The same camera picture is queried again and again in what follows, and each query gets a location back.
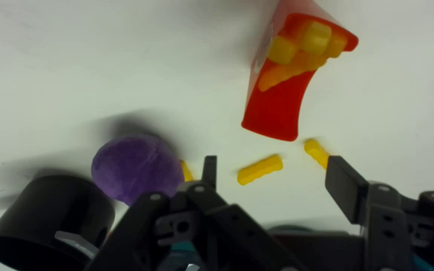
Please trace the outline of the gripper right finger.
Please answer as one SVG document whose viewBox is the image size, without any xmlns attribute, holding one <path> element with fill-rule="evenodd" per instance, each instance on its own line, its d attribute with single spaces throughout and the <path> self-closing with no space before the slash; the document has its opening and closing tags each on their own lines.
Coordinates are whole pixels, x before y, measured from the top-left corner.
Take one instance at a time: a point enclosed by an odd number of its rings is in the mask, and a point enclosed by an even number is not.
<svg viewBox="0 0 434 271">
<path fill-rule="evenodd" d="M 418 199 L 385 183 L 365 180 L 341 156 L 329 156 L 325 187 L 364 239 L 363 271 L 434 270 L 434 190 Z"/>
</svg>

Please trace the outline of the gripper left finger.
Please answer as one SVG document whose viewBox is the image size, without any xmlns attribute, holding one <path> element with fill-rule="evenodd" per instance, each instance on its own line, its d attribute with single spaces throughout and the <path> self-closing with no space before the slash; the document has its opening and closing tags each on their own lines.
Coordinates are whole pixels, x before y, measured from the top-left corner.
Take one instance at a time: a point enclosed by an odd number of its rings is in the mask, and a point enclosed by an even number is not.
<svg viewBox="0 0 434 271">
<path fill-rule="evenodd" d="M 160 271 L 171 247 L 191 242 L 204 271 L 308 271 L 297 257 L 236 204 L 216 192 L 217 158 L 201 180 L 175 196 L 141 195 L 126 211 L 86 271 Z"/>
</svg>

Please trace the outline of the yellow chip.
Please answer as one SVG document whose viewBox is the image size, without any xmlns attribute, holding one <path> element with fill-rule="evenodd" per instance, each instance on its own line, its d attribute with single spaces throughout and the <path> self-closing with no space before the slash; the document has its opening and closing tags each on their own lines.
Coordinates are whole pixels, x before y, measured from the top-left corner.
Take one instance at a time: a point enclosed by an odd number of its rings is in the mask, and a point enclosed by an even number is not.
<svg viewBox="0 0 434 271">
<path fill-rule="evenodd" d="M 193 174 L 191 173 L 191 170 L 188 168 L 186 161 L 180 160 L 180 164 L 184 176 L 184 181 L 185 182 L 193 181 L 194 180 Z"/>
<path fill-rule="evenodd" d="M 282 158 L 279 155 L 272 155 L 242 168 L 237 174 L 237 182 L 245 186 L 264 175 L 280 171 L 283 167 Z"/>
<path fill-rule="evenodd" d="M 330 154 L 315 139 L 308 139 L 304 143 L 304 151 L 313 158 L 324 170 L 327 170 Z"/>
</svg>

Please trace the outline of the red fries box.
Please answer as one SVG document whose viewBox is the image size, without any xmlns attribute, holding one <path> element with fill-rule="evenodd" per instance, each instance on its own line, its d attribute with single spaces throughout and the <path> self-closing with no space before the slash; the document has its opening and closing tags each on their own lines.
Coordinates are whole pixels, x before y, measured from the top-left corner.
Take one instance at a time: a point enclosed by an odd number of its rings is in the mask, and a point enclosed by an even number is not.
<svg viewBox="0 0 434 271">
<path fill-rule="evenodd" d="M 349 41 L 344 52 L 351 52 L 358 45 L 358 37 L 336 21 L 315 0 L 279 0 L 251 65 L 246 106 L 241 122 L 243 128 L 283 141 L 294 141 L 298 137 L 300 107 L 306 89 L 318 69 L 288 79 L 267 91 L 258 89 L 258 81 L 261 74 L 271 66 L 266 57 L 273 38 L 286 32 L 292 23 L 304 20 L 320 21 L 346 32 Z"/>
</svg>

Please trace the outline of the purple plush ball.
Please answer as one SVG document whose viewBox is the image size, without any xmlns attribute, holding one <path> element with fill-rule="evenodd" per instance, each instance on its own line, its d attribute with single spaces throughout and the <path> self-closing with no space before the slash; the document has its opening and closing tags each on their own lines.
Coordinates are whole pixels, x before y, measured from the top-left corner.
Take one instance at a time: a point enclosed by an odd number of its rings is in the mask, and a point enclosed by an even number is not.
<svg viewBox="0 0 434 271">
<path fill-rule="evenodd" d="M 148 192 L 172 197 L 184 182 L 174 151 L 149 134 L 126 135 L 104 144 L 92 160 L 91 177 L 105 195 L 127 206 Z"/>
</svg>

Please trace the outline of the black cup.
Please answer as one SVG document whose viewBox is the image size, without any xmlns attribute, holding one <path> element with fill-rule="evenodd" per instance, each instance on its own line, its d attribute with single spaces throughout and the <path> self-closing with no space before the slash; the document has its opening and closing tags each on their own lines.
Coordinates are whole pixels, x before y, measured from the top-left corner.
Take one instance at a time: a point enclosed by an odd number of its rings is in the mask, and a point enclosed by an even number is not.
<svg viewBox="0 0 434 271">
<path fill-rule="evenodd" d="M 0 263 L 16 271 L 83 271 L 115 221 L 111 200 L 88 180 L 44 176 L 31 181 L 0 218 Z M 57 238 L 77 236 L 83 248 Z"/>
</svg>

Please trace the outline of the heap of yellow chips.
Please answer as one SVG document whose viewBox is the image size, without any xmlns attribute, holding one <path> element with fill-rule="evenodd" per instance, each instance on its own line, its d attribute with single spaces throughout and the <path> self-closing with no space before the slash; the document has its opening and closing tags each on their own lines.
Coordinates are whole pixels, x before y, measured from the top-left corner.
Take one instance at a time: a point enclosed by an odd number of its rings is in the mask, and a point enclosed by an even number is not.
<svg viewBox="0 0 434 271">
<path fill-rule="evenodd" d="M 271 66 L 258 81 L 258 89 L 270 88 L 322 67 L 329 58 L 338 58 L 348 45 L 349 37 L 341 29 L 316 20 L 292 23 L 273 38 L 266 59 Z"/>
</svg>

